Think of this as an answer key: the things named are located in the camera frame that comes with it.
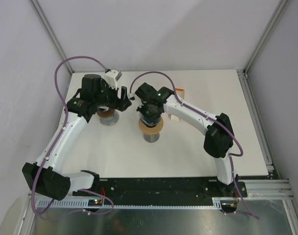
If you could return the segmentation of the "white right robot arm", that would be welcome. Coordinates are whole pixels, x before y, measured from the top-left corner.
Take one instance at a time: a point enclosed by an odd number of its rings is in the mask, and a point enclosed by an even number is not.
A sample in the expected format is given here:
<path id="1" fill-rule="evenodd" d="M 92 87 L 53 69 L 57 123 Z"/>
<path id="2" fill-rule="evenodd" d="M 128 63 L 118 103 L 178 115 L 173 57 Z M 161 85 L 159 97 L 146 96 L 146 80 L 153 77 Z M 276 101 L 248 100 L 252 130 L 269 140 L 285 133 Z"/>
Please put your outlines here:
<path id="1" fill-rule="evenodd" d="M 138 125 L 146 135 L 160 133 L 163 128 L 161 115 L 176 116 L 200 131 L 204 137 L 204 150 L 212 156 L 217 169 L 218 191 L 222 196 L 230 196 L 235 192 L 232 166 L 229 154 L 233 146 L 234 133 L 230 119 L 224 113 L 216 116 L 205 112 L 184 99 L 167 87 L 156 90 L 143 83 L 134 93 L 138 102 Z"/>

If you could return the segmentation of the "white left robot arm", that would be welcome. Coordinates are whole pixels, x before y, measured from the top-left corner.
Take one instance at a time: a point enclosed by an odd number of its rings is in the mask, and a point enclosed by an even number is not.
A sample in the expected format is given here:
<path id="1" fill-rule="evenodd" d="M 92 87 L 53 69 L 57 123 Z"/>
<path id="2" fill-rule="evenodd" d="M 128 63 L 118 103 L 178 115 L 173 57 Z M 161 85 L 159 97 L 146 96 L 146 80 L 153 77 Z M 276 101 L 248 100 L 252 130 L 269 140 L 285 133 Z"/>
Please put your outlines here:
<path id="1" fill-rule="evenodd" d="M 107 70 L 103 76 L 86 74 L 81 87 L 65 103 L 65 119 L 56 130 L 44 152 L 35 163 L 25 163 L 22 172 L 33 194 L 38 193 L 61 201 L 73 191 L 83 189 L 94 196 L 100 191 L 98 174 L 81 170 L 78 173 L 62 174 L 69 152 L 79 134 L 84 130 L 99 108 L 125 111 L 131 106 L 127 88 L 119 88 L 121 72 Z"/>

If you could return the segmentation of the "clear glass coffee server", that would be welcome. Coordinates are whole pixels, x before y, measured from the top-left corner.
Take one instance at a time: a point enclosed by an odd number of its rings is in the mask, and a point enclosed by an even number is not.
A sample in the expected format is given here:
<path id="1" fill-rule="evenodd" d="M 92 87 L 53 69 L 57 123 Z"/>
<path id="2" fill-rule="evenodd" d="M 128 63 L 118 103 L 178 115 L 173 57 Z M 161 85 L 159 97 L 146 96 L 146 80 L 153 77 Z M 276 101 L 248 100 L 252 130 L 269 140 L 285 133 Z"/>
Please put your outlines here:
<path id="1" fill-rule="evenodd" d="M 119 121 L 119 116 L 113 114 L 110 117 L 100 117 L 100 123 L 105 126 L 115 125 Z"/>

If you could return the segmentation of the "blue plastic dripper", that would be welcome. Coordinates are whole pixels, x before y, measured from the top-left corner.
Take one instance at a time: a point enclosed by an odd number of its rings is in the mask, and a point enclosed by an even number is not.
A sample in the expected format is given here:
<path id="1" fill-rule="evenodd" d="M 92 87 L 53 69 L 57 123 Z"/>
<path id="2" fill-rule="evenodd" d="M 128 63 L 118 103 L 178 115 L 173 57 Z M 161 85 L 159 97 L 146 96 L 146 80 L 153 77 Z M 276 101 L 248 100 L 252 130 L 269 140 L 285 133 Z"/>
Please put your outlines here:
<path id="1" fill-rule="evenodd" d="M 140 121 L 147 127 L 149 128 L 153 128 L 155 127 L 159 122 L 160 122 L 160 118 L 159 119 L 156 119 L 154 121 L 149 121 L 147 119 L 145 119 L 144 117 L 141 117 L 140 118 Z"/>

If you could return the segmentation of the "glass carafe with cork band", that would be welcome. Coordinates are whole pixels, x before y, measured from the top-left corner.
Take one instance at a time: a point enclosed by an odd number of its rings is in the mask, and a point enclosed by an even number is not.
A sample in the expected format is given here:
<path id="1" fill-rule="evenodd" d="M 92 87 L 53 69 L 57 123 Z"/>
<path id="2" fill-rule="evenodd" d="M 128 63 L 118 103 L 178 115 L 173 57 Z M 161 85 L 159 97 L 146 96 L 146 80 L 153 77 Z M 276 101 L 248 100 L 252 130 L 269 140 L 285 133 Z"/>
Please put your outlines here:
<path id="1" fill-rule="evenodd" d="M 154 143 L 159 140 L 160 138 L 160 133 L 156 134 L 143 134 L 143 138 L 148 142 L 148 143 Z"/>

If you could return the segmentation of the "coffee filter paper pack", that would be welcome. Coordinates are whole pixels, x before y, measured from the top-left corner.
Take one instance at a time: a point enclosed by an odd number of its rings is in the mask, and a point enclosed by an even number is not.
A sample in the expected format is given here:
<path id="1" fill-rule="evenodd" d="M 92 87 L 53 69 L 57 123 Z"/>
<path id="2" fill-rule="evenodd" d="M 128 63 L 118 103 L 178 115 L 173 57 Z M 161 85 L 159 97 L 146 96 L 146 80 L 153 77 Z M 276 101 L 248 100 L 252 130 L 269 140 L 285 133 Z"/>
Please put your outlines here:
<path id="1" fill-rule="evenodd" d="M 184 99 L 184 89 L 176 88 L 176 93 L 180 98 Z M 180 118 L 171 114 L 168 114 L 168 118 L 173 121 L 181 121 Z"/>

